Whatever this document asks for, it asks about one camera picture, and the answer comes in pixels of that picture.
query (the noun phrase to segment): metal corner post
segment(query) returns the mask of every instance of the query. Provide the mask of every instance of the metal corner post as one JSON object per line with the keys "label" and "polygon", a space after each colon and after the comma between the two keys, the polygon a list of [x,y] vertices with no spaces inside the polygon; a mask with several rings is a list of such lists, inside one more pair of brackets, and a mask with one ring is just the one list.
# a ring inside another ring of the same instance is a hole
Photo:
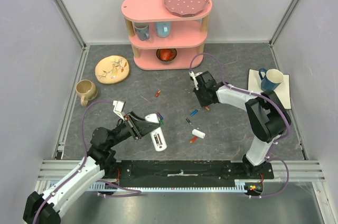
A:
{"label": "metal corner post", "polygon": [[283,15],[281,21],[279,22],[279,24],[278,24],[278,26],[277,26],[277,28],[276,28],[276,30],[275,30],[275,32],[274,32],[274,34],[273,34],[273,36],[272,36],[270,42],[269,42],[271,47],[276,43],[276,41],[277,41],[277,39],[278,39],[280,33],[283,31],[285,25],[286,25],[287,22],[289,21],[289,19],[290,19],[292,13],[294,12],[296,6],[297,6],[298,3],[299,3],[299,1],[300,1],[300,0],[291,0],[291,2],[290,2],[290,4],[289,4],[289,6],[288,6],[286,12],[284,13],[284,15]]}
{"label": "metal corner post", "polygon": [[72,19],[72,17],[70,16],[64,2],[62,0],[54,0],[54,2],[56,3],[60,13],[62,14],[64,20],[66,21],[66,23],[68,24],[68,26],[70,27],[70,29],[72,30],[76,40],[78,41],[78,43],[80,44],[80,46],[82,48],[86,47],[86,43],[83,40],[79,30],[77,29],[77,27],[75,26],[75,23]]}

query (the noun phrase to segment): mug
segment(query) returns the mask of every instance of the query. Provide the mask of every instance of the mug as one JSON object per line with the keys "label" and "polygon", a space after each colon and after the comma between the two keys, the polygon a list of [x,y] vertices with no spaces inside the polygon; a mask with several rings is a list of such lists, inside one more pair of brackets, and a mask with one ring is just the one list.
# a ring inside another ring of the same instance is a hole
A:
{"label": "mug", "polygon": [[266,70],[265,68],[261,68],[259,69],[258,74],[262,81],[260,83],[260,88],[263,91],[267,89],[275,90],[284,80],[283,73],[277,69]]}
{"label": "mug", "polygon": [[162,49],[159,52],[159,58],[165,61],[172,60],[175,57],[175,53],[168,49]]}
{"label": "mug", "polygon": [[156,33],[161,38],[166,38],[170,34],[171,22],[155,22]]}
{"label": "mug", "polygon": [[135,22],[134,23],[135,31],[138,38],[141,41],[149,39],[149,23],[147,22]]}
{"label": "mug", "polygon": [[97,97],[97,88],[92,81],[81,80],[76,84],[76,93],[81,98],[81,105],[86,106]]}

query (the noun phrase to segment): bowl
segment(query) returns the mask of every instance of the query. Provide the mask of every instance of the bowl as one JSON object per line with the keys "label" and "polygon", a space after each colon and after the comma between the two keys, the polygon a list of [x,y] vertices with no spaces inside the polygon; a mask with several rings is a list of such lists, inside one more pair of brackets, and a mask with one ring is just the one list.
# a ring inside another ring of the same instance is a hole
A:
{"label": "bowl", "polygon": [[160,60],[161,63],[163,63],[163,64],[170,64],[170,63],[174,62],[174,60],[177,57],[177,50],[176,49],[166,49],[166,50],[170,50],[171,52],[173,52],[175,54],[175,56],[172,59],[170,59],[170,60],[162,60],[162,59],[159,58],[159,54],[160,54],[161,50],[163,50],[163,49],[158,49],[156,51],[156,56],[157,56],[158,60]]}

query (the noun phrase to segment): beige mug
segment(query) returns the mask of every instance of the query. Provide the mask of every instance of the beige mug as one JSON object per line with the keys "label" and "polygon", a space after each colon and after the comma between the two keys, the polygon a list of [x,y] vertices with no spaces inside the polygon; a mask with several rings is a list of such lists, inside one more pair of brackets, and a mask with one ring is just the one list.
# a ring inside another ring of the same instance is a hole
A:
{"label": "beige mug", "polygon": [[97,88],[90,80],[81,80],[76,85],[76,93],[81,98],[81,105],[87,106],[88,101],[97,97]]}

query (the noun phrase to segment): white remote control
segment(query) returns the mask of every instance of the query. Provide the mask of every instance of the white remote control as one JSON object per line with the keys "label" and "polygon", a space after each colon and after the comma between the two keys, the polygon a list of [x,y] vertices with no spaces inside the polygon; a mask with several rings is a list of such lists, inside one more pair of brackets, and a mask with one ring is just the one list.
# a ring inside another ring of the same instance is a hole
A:
{"label": "white remote control", "polygon": [[[159,124],[159,121],[158,121],[156,114],[150,114],[150,115],[146,116],[145,119],[146,119],[146,121]],[[153,144],[154,144],[156,151],[160,152],[160,151],[163,151],[167,148],[167,143],[165,143],[165,139],[164,139],[161,127],[153,130],[150,133],[150,136],[152,137],[152,141],[153,141]]]}

